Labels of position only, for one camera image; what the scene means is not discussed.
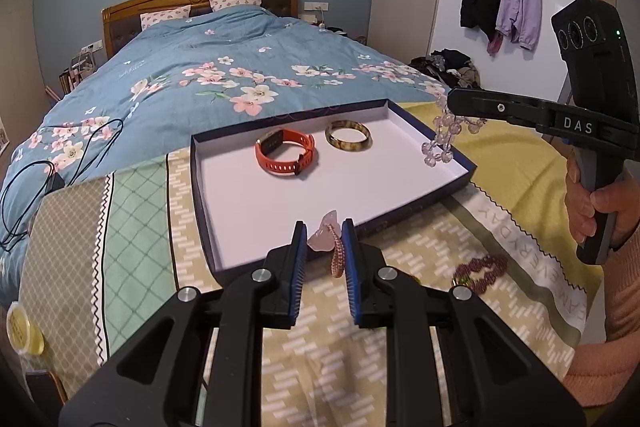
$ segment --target metal screw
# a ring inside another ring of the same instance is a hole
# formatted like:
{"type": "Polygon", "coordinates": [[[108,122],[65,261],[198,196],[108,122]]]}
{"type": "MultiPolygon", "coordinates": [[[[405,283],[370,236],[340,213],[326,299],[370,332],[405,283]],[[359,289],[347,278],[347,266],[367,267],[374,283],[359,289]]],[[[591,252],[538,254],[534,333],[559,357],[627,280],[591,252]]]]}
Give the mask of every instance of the metal screw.
{"type": "Polygon", "coordinates": [[[255,282],[265,282],[271,279],[271,272],[266,268],[258,268],[251,274],[251,279],[255,282]]]}
{"type": "Polygon", "coordinates": [[[378,270],[378,277],[383,281],[392,281],[396,277],[398,277],[398,272],[391,268],[390,266],[385,266],[384,268],[380,268],[378,270]]]}
{"type": "Polygon", "coordinates": [[[453,288],[453,296],[459,301],[468,301],[473,295],[473,292],[466,286],[456,286],[453,288]]]}
{"type": "Polygon", "coordinates": [[[178,299],[180,299],[182,302],[193,301],[193,299],[196,298],[197,296],[198,296],[198,290],[196,290],[196,288],[193,288],[191,286],[186,286],[185,288],[182,288],[178,292],[178,299]]]}

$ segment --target patterned pillow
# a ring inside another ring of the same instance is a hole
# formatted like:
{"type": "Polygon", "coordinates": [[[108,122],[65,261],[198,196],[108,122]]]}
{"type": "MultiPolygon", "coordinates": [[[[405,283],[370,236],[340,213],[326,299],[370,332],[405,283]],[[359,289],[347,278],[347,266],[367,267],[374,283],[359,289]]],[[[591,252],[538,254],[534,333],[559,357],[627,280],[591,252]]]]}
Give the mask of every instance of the patterned pillow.
{"type": "Polygon", "coordinates": [[[140,16],[140,22],[142,22],[142,31],[158,24],[162,21],[169,21],[172,19],[186,19],[191,11],[191,5],[183,6],[181,8],[174,8],[172,10],[164,10],[161,12],[143,13],[140,16]]]}
{"type": "Polygon", "coordinates": [[[253,6],[260,6],[262,0],[209,0],[211,3],[211,9],[214,12],[222,10],[223,8],[229,8],[230,6],[237,6],[239,4],[247,4],[253,6]]]}

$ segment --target plastic container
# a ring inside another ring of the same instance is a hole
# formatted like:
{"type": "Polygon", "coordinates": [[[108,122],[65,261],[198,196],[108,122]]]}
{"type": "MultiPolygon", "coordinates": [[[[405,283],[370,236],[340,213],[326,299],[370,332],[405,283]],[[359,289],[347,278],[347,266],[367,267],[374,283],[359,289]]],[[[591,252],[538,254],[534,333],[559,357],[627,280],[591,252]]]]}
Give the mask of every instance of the plastic container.
{"type": "Polygon", "coordinates": [[[6,314],[6,333],[14,351],[21,357],[40,356],[44,351],[44,336],[40,328],[29,320],[24,307],[14,302],[6,314]]]}

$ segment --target sweater sleeve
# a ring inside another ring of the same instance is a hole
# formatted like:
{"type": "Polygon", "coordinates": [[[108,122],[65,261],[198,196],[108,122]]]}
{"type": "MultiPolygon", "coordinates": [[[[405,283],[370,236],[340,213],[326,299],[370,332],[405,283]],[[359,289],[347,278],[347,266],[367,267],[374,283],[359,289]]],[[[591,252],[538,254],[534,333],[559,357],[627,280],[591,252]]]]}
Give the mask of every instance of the sweater sleeve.
{"type": "Polygon", "coordinates": [[[578,346],[564,379],[584,407],[613,402],[640,361],[640,227],[603,270],[607,342],[578,346]]]}

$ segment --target green checkered fabric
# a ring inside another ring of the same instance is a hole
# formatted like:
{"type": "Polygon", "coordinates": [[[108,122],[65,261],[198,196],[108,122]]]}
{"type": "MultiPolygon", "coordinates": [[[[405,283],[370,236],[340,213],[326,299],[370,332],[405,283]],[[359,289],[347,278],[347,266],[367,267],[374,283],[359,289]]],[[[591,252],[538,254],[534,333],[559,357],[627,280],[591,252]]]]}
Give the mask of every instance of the green checkered fabric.
{"type": "Polygon", "coordinates": [[[103,273],[104,323],[114,353],[175,292],[164,161],[114,176],[103,273]]]}

